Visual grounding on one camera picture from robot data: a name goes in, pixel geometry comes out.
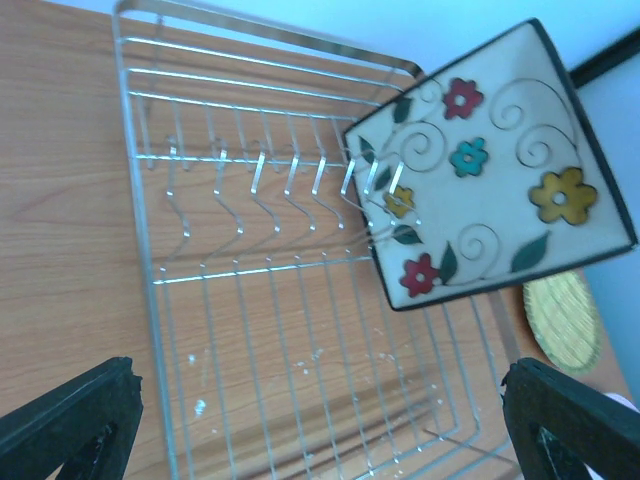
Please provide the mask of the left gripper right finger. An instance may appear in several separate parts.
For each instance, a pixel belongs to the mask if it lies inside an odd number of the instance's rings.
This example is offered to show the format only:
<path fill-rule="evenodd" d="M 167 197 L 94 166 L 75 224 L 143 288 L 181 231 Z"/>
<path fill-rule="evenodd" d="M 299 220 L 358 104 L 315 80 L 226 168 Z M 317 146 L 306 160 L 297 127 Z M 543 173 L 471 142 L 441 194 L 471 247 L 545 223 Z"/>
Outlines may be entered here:
<path fill-rule="evenodd" d="M 503 415 L 526 479 L 639 477 L 639 413 L 534 359 L 502 380 Z"/>

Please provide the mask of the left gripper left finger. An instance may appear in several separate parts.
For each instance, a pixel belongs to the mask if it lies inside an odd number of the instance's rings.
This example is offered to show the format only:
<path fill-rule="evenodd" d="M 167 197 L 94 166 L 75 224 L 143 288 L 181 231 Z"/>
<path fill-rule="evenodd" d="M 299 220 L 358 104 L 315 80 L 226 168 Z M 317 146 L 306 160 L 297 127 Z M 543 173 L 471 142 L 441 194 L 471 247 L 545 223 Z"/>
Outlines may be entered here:
<path fill-rule="evenodd" d="M 142 378 L 113 357 L 1 418 L 3 479 L 121 479 L 139 428 Z"/>

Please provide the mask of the wire metal dish rack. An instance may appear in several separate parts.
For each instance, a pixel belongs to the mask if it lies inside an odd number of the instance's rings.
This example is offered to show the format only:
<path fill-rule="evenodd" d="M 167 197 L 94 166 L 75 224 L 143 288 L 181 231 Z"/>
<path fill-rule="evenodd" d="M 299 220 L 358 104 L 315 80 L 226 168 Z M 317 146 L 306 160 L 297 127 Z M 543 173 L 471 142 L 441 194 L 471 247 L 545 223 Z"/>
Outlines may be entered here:
<path fill-rule="evenodd" d="M 517 479 L 503 299 L 390 309 L 342 133 L 413 62 L 202 1 L 112 14 L 172 479 Z"/>

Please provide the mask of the square floral plate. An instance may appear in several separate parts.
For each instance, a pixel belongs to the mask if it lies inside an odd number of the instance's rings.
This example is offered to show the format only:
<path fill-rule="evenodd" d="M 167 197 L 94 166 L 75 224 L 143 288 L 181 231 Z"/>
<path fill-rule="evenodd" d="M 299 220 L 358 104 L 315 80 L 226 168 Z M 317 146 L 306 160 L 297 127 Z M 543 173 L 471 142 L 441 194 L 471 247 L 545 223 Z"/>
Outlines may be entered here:
<path fill-rule="evenodd" d="M 600 262 L 638 242 L 574 84 L 525 20 L 343 133 L 397 312 Z"/>

